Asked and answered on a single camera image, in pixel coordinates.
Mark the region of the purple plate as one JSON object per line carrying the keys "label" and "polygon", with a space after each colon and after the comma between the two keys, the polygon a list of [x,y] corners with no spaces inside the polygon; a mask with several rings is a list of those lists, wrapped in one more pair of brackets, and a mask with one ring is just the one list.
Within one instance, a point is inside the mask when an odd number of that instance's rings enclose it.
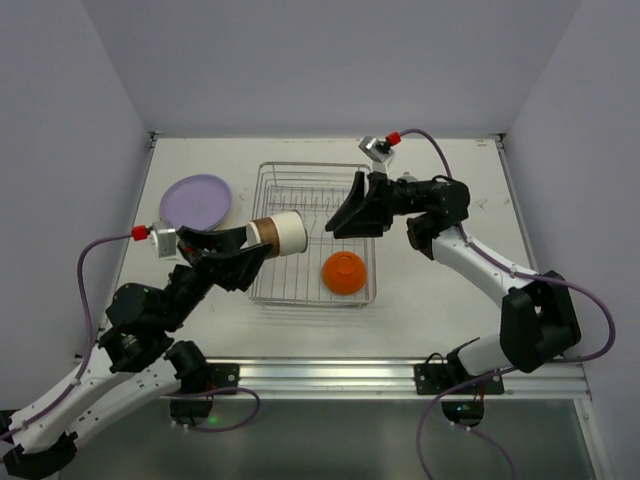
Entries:
{"label": "purple plate", "polygon": [[171,185],[163,194],[160,219],[176,230],[188,227],[211,230],[220,225],[231,210],[230,186],[219,176],[197,174]]}

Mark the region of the white brown cup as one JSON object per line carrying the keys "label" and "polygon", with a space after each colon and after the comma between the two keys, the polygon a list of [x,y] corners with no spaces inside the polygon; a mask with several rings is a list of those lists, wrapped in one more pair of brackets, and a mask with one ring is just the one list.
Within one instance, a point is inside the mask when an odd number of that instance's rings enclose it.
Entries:
{"label": "white brown cup", "polygon": [[302,254],[308,248],[308,233],[300,213],[296,210],[254,219],[246,224],[246,243],[270,245],[268,259]]}

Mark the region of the orange bowl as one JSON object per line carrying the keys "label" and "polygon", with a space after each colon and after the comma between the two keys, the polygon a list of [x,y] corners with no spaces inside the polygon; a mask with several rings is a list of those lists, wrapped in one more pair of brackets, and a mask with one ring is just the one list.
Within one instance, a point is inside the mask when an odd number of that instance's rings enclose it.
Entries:
{"label": "orange bowl", "polygon": [[350,251],[339,251],[324,262],[321,277],[324,285],[333,293],[352,295],[366,284],[367,269],[364,261]]}

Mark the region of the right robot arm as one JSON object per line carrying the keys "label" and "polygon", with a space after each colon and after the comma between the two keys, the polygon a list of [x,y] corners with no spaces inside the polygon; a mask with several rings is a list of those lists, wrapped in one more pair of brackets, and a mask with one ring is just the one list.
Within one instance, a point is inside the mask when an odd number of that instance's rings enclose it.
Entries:
{"label": "right robot arm", "polygon": [[358,172],[325,225],[336,239],[379,238],[404,216],[414,250],[456,271],[499,307],[497,334],[447,354],[446,374],[454,384],[502,369],[531,373],[581,339],[564,278],[510,263],[464,234],[469,204],[468,187],[451,177],[392,180]]}

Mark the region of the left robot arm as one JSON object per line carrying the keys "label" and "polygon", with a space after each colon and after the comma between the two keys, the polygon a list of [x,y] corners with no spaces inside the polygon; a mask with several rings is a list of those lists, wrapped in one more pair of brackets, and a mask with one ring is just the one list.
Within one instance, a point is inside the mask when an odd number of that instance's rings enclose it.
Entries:
{"label": "left robot arm", "polygon": [[150,239],[159,257],[179,253],[186,262],[163,289],[119,287],[106,310],[111,327],[89,338],[81,364],[30,405],[2,411],[1,439],[12,448],[1,462],[11,476],[50,477],[95,433],[155,398],[202,399],[209,406],[216,396],[242,390],[237,380],[214,373],[194,342],[170,335],[212,287],[247,290],[275,247],[250,242],[243,227],[204,232],[157,222],[127,236]]}

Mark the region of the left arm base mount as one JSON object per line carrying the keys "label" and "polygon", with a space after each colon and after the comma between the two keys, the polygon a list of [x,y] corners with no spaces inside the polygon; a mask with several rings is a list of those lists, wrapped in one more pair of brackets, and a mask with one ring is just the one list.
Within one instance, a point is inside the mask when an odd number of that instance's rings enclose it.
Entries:
{"label": "left arm base mount", "polygon": [[199,425],[213,408],[212,398],[182,398],[185,394],[203,393],[217,388],[238,385],[240,366],[237,363],[208,363],[180,381],[180,389],[171,396],[169,414],[180,424]]}

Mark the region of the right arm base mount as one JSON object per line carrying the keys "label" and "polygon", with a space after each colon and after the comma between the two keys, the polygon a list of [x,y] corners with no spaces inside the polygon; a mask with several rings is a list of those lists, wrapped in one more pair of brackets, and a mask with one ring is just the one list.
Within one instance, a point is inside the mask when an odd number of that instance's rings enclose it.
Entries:
{"label": "right arm base mount", "polygon": [[[413,380],[417,395],[437,395],[460,383],[469,381],[462,366],[454,360],[452,354],[443,356],[431,354],[424,362],[413,366]],[[464,427],[476,427],[484,418],[485,397],[502,395],[505,392],[502,378],[494,375],[483,382],[476,382],[457,392],[468,395],[468,400],[442,401],[440,407],[444,416],[451,422]]]}

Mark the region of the aluminium mounting rail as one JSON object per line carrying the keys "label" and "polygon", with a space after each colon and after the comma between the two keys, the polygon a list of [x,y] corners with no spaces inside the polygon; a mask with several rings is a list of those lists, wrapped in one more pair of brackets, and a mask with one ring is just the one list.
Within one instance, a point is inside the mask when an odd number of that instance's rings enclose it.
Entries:
{"label": "aluminium mounting rail", "polygon": [[[428,400],[419,395],[415,366],[420,358],[322,359],[209,357],[210,364],[239,366],[238,385],[268,400]],[[502,377],[502,394],[486,400],[588,400],[584,369],[577,364],[547,364],[531,374]]]}

